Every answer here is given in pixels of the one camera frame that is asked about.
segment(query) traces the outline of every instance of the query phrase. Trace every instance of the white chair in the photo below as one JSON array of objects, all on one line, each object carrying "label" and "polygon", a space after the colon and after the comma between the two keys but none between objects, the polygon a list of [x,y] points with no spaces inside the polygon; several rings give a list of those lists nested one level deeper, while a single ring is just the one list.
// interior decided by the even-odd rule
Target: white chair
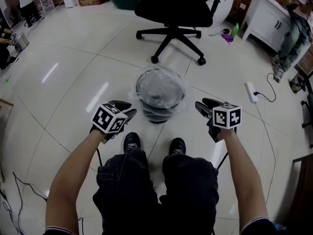
[{"label": "white chair", "polygon": [[[214,0],[208,0],[206,3],[209,8],[212,8]],[[220,0],[220,4],[217,7],[214,17],[213,17],[213,24],[210,27],[215,27],[220,25],[228,16],[231,7],[233,6],[234,0]]]}]

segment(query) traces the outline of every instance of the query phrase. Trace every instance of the plastic bag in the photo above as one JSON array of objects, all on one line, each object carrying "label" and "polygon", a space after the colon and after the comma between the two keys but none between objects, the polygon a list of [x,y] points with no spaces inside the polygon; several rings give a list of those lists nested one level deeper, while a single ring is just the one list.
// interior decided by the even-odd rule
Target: plastic bag
[{"label": "plastic bag", "polygon": [[169,68],[149,65],[132,84],[131,103],[151,122],[161,123],[187,109],[190,87]]}]

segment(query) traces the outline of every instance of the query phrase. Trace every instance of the shoe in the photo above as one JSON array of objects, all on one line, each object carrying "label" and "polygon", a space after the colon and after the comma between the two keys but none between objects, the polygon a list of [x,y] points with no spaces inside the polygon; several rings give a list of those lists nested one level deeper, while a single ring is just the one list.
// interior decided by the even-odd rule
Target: shoe
[{"label": "shoe", "polygon": [[278,55],[274,56],[273,59],[272,59],[272,65],[274,67],[277,67],[278,65],[280,64],[280,59],[278,57]]},{"label": "shoe", "polygon": [[140,148],[140,138],[135,132],[131,132],[126,135],[123,145],[124,152],[133,147]]},{"label": "shoe", "polygon": [[10,61],[9,61],[9,64],[12,65],[12,64],[16,63],[18,61],[18,59],[19,59],[18,57],[11,57]]},{"label": "shoe", "polygon": [[172,155],[174,153],[186,154],[186,145],[184,140],[182,140],[181,138],[175,138],[171,142],[168,155]]},{"label": "shoe", "polygon": [[280,83],[280,81],[283,78],[284,73],[285,73],[284,70],[279,65],[274,72],[274,79],[276,80],[277,83]]}]

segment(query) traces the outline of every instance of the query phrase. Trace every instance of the cabinet door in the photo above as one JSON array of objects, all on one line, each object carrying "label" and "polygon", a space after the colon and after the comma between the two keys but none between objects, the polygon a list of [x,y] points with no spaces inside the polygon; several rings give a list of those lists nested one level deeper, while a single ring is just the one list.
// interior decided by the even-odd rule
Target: cabinet door
[{"label": "cabinet door", "polygon": [[274,15],[266,7],[260,8],[256,20],[253,20],[253,31],[270,42],[275,26],[279,23],[280,17]]},{"label": "cabinet door", "polygon": [[279,19],[279,24],[276,28],[274,28],[271,39],[269,40],[276,50],[280,49],[284,36],[288,31],[290,31],[290,25],[283,19]]}]

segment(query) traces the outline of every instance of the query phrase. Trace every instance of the black shoe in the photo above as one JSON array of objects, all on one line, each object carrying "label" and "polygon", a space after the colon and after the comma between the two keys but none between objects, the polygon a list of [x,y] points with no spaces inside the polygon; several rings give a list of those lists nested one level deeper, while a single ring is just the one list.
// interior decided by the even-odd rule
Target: black shoe
[{"label": "black shoe", "polygon": [[169,155],[172,155],[174,153],[186,154],[186,145],[184,140],[182,140],[181,138],[175,138],[171,142]]},{"label": "black shoe", "polygon": [[11,57],[10,58],[10,61],[9,61],[9,64],[14,64],[14,63],[16,63],[17,61],[18,61],[18,57]]},{"label": "black shoe", "polygon": [[140,148],[140,138],[137,133],[131,132],[127,134],[124,140],[124,152],[126,152],[128,149],[138,147]]}]

